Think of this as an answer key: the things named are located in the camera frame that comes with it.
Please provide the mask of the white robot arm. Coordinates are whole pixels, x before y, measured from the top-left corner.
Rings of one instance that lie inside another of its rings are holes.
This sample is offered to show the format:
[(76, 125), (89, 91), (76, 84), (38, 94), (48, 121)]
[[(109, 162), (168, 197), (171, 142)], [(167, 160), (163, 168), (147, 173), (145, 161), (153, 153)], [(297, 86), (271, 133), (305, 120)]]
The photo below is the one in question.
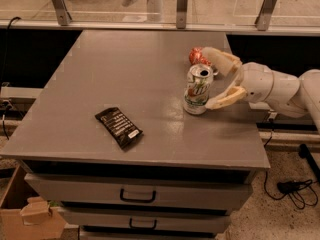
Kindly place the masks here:
[(320, 132), (320, 70), (311, 69), (296, 77), (249, 62), (212, 47), (204, 47), (202, 56), (231, 83), (205, 107), (210, 110), (230, 106), (239, 100), (266, 103), (279, 114), (299, 118), (309, 114)]

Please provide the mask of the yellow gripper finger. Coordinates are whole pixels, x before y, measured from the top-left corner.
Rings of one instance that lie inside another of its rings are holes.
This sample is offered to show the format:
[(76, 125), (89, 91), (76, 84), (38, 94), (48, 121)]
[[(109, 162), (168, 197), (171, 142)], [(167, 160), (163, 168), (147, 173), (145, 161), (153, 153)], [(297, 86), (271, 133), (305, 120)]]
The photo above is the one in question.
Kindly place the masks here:
[(233, 86), (218, 96), (207, 101), (205, 107), (210, 110), (220, 109), (236, 103), (238, 100), (245, 98), (247, 91), (241, 86)]
[(202, 55), (223, 76), (235, 74), (242, 65), (239, 57), (213, 47), (204, 47)]

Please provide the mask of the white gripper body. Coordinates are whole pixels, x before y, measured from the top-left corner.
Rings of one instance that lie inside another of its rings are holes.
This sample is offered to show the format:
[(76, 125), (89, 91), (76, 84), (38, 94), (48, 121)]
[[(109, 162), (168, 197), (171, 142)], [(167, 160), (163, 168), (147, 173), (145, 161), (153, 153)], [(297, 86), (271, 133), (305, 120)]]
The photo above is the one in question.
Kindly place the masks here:
[(241, 86), (246, 90), (245, 101), (257, 103), (265, 101), (273, 86), (272, 70), (262, 64), (243, 64)]

